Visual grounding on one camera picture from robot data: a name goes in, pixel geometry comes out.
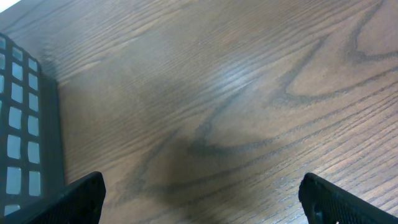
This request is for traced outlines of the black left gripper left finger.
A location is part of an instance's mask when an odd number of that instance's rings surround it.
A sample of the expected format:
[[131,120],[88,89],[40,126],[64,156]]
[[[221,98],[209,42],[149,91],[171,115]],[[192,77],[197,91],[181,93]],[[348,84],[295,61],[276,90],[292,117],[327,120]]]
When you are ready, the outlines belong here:
[[1,224],[98,224],[106,196],[102,173],[94,171],[1,218]]

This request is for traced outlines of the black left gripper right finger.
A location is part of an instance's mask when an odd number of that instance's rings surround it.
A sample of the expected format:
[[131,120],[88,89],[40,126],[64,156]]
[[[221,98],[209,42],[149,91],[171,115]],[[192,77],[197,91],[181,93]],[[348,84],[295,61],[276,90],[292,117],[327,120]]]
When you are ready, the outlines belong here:
[[309,224],[397,224],[397,217],[310,172],[298,198]]

